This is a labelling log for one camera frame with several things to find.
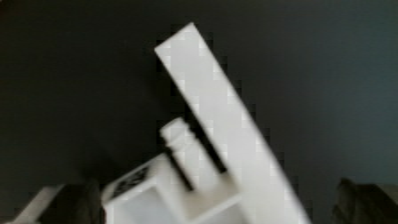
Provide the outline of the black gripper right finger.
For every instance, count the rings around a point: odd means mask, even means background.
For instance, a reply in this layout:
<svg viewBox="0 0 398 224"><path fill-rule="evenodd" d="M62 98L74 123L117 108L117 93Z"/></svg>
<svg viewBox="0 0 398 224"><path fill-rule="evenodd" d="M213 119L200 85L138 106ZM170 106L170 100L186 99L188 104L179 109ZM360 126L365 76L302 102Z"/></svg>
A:
<svg viewBox="0 0 398 224"><path fill-rule="evenodd" d="M332 224L398 224L396 184L357 184L341 179Z"/></svg>

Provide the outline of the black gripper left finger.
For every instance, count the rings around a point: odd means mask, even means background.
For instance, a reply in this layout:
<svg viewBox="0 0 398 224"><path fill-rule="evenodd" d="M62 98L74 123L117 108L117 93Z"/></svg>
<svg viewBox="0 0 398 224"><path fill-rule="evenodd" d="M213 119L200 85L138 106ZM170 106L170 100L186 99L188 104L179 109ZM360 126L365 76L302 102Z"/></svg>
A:
<svg viewBox="0 0 398 224"><path fill-rule="evenodd" d="M44 186L10 224L106 224L97 181Z"/></svg>

